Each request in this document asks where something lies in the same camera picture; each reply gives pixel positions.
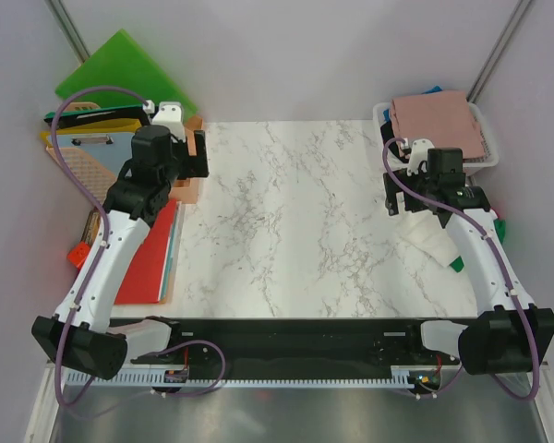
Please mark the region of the white t shirt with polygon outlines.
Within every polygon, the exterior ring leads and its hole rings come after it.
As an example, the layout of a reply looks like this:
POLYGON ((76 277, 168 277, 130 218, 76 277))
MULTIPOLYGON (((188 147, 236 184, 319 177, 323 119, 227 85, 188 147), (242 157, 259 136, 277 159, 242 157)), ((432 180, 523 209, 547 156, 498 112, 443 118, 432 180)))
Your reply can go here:
POLYGON ((402 239, 434 258, 442 267, 449 267, 459 257, 458 250, 437 216, 430 212, 409 213, 399 223, 402 239))

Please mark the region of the pink t shirt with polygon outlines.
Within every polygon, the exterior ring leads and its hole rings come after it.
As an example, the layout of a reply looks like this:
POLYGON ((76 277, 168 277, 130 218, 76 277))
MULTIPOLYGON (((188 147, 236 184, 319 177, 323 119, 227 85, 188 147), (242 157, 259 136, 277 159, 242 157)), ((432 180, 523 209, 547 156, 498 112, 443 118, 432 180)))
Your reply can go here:
POLYGON ((485 154, 480 124, 462 90, 394 98, 390 118, 398 138, 426 138, 436 148, 460 148, 465 160, 485 154))

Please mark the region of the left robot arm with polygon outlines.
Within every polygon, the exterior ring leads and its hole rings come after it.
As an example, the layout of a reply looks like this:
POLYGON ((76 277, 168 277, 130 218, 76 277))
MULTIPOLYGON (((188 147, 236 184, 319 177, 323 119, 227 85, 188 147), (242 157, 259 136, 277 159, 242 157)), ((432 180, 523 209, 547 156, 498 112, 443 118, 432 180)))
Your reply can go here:
POLYGON ((54 364, 109 380, 143 354, 153 352, 165 363, 183 355, 183 339, 165 321, 143 319, 114 329, 110 319, 130 263, 175 181, 209 175, 204 131, 195 131, 193 139, 196 155, 168 126, 142 126, 132 137, 131 157, 106 193, 99 232, 80 273, 56 311, 36 317, 31 327, 54 364))

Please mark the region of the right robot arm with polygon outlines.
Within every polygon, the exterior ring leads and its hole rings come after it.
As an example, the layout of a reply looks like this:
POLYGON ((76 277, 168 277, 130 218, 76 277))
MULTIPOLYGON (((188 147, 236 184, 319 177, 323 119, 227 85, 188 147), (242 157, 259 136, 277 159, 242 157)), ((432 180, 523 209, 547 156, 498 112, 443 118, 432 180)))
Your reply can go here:
POLYGON ((537 373, 554 335, 554 313, 522 286, 494 226, 488 199, 467 186, 463 153, 425 139, 409 148, 404 168, 383 175, 385 207, 430 211, 455 244, 476 297, 477 316, 463 325, 428 320, 404 340, 406 356, 425 363, 437 352, 458 358, 470 375, 537 373))

